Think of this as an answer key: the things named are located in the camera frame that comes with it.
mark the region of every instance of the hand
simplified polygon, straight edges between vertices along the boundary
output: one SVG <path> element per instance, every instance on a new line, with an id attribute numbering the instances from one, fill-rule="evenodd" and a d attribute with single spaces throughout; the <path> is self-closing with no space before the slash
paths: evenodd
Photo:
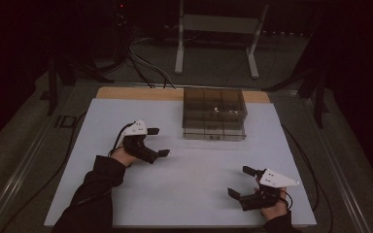
<path id="1" fill-rule="evenodd" d="M 287 193 L 287 188 L 286 187 L 281 187 L 280 188 L 280 196 L 284 200 L 286 199 L 286 193 Z M 277 217 L 277 216 L 284 216 L 288 213 L 287 210 L 287 203 L 285 203 L 283 200 L 279 199 L 277 204 L 273 207 L 269 208 L 262 208 L 261 209 L 262 215 L 265 217 L 267 221 Z"/>
<path id="2" fill-rule="evenodd" d="M 111 157 L 116 159 L 118 162 L 123 164 L 125 167 L 129 166 L 131 163 L 133 163 L 137 159 L 136 157 L 125 152 L 125 149 L 123 147 L 117 148 L 113 152 L 113 154 L 111 154 Z"/>

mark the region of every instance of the transparent plastic box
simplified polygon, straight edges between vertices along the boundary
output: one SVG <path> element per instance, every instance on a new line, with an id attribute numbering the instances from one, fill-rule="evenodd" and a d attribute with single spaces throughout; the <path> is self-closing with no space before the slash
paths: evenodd
<path id="1" fill-rule="evenodd" d="M 187 139 L 244 140 L 246 117 L 240 89 L 184 88 L 183 129 Z"/>

